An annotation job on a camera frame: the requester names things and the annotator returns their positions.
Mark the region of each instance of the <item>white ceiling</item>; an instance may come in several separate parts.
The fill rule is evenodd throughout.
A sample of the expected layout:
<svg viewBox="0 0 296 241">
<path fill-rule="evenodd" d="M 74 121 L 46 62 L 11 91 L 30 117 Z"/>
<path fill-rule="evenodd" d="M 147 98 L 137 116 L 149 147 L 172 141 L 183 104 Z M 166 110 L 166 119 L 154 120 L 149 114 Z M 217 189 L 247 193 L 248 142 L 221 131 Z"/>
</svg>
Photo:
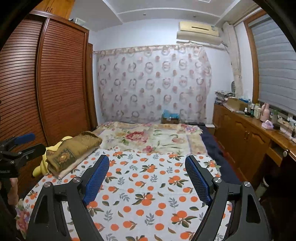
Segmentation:
<svg viewBox="0 0 296 241">
<path fill-rule="evenodd" d="M 76 0 L 70 18 L 93 31 L 143 20 L 173 18 L 220 26 L 257 6 L 252 0 Z"/>
</svg>

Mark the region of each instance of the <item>floral blanket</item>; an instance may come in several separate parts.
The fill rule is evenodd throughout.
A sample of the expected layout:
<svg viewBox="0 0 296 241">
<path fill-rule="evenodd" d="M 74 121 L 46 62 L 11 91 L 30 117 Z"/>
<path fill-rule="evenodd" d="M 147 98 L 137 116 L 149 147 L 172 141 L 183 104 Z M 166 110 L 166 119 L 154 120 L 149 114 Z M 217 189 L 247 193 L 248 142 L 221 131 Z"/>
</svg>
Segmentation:
<svg viewBox="0 0 296 241">
<path fill-rule="evenodd" d="M 198 126 L 109 122 L 99 126 L 94 133 L 103 139 L 100 148 L 107 150 L 207 155 Z"/>
<path fill-rule="evenodd" d="M 191 240 L 207 206 L 198 198 L 186 172 L 181 154 L 140 153 L 98 149 L 62 180 L 52 175 L 42 180 L 20 201 L 17 226 L 26 233 L 38 194 L 47 181 L 54 185 L 81 176 L 101 154 L 109 157 L 110 168 L 95 201 L 87 206 L 95 226 L 106 241 Z M 215 161 L 196 155 L 201 166 L 220 176 Z M 79 241 L 67 202 L 63 202 L 73 241 Z M 230 218 L 227 203 L 216 240 L 222 240 Z"/>
</svg>

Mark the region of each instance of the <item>pink thermos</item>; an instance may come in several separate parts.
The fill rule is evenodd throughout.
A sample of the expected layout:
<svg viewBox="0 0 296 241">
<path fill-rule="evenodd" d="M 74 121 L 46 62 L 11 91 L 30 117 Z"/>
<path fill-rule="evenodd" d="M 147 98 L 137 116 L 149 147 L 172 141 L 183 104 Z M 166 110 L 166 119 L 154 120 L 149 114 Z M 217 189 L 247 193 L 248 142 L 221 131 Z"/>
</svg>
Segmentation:
<svg viewBox="0 0 296 241">
<path fill-rule="evenodd" d="M 269 117 L 270 117 L 269 104 L 264 103 L 264 105 L 261 108 L 260 121 L 265 122 L 269 119 Z"/>
</svg>

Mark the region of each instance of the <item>yellow plush toy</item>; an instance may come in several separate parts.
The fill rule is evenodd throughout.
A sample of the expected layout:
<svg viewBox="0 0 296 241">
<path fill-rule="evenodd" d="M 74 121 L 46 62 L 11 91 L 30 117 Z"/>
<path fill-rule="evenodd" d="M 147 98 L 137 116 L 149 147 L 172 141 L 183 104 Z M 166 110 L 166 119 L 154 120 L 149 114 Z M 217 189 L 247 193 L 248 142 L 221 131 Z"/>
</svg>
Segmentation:
<svg viewBox="0 0 296 241">
<path fill-rule="evenodd" d="M 62 142 L 64 140 L 67 140 L 67 139 L 70 139 L 72 137 L 70 136 L 67 136 L 67 137 L 64 137 L 60 142 L 58 142 L 56 145 L 54 146 L 49 146 L 49 147 L 46 147 L 46 150 L 53 150 L 53 151 L 56 151 L 58 149 L 58 147 L 62 144 Z M 39 176 L 41 173 L 45 176 L 46 174 L 48 174 L 48 170 L 47 170 L 47 165 L 48 163 L 46 162 L 46 152 L 42 155 L 42 161 L 40 163 L 40 166 L 36 167 L 33 171 L 33 176 L 34 177 L 37 177 Z"/>
</svg>

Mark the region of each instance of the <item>metal bolt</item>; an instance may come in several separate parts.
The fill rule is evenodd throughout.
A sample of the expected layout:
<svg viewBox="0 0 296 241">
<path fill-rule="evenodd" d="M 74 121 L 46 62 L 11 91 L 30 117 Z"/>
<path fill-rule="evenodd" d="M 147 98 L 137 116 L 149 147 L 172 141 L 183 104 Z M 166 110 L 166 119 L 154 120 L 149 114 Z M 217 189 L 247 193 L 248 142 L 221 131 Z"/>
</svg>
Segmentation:
<svg viewBox="0 0 296 241">
<path fill-rule="evenodd" d="M 46 182 L 46 183 L 44 183 L 43 186 L 44 186 L 45 188 L 48 188 L 48 187 L 50 187 L 51 184 L 52 184 L 51 182 Z"/>
<path fill-rule="evenodd" d="M 222 179 L 219 177 L 214 177 L 214 182 L 220 183 L 220 182 L 222 182 Z"/>
<path fill-rule="evenodd" d="M 78 182 L 80 182 L 80 177 L 74 177 L 74 178 L 73 178 L 73 182 L 74 182 L 74 183 L 78 183 Z"/>
<path fill-rule="evenodd" d="M 244 185 L 249 188 L 251 186 L 251 183 L 249 183 L 248 181 L 245 181 Z"/>
</svg>

